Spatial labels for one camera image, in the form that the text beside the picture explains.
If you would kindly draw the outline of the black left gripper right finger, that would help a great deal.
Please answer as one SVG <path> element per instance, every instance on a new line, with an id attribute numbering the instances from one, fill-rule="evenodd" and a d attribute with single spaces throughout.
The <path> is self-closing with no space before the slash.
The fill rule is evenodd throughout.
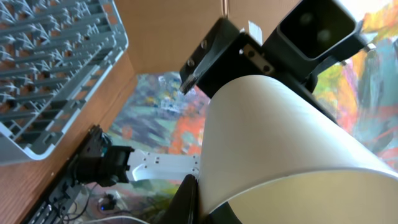
<path id="1" fill-rule="evenodd" d="M 220 205 L 206 217 L 206 224 L 242 224 L 228 202 Z"/>

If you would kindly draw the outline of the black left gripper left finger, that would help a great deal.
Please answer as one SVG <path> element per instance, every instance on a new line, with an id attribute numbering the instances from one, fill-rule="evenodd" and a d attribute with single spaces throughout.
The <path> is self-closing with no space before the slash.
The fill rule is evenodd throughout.
<path id="1" fill-rule="evenodd" d="M 168 209 L 160 218 L 159 224 L 198 223 L 198 181 L 188 174 L 176 191 Z"/>

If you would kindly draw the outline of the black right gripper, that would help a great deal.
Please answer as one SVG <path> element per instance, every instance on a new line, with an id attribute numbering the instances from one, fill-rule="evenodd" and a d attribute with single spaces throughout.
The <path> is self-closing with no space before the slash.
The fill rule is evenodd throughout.
<path id="1" fill-rule="evenodd" d="M 246 75 L 282 82 L 330 120 L 312 95 L 318 75 L 367 47 L 363 22 L 339 1 L 300 1 L 263 44 L 221 17 L 180 70 L 180 91 L 197 86 L 206 96 Z"/>

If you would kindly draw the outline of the white paper cup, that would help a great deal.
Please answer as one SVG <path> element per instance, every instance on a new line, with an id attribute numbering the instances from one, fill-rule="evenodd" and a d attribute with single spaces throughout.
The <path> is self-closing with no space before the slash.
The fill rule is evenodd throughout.
<path id="1" fill-rule="evenodd" d="M 243 223 L 396 223 L 397 174 L 281 82 L 219 89 L 206 116 L 199 216 Z"/>

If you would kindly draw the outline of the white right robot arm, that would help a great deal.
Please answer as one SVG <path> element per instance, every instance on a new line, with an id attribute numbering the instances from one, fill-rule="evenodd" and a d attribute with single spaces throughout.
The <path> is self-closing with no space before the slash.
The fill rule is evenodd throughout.
<path id="1" fill-rule="evenodd" d="M 306 115 L 336 121 L 312 96 L 320 72 L 365 46 L 362 23 L 337 1 L 302 1 L 265 41 L 261 31 L 239 30 L 218 19 L 180 70 L 180 91 L 198 87 L 210 98 L 200 155 L 144 154 L 129 158 L 134 180 L 196 175 L 214 154 L 244 143 L 244 154 L 283 149 L 303 128 Z"/>

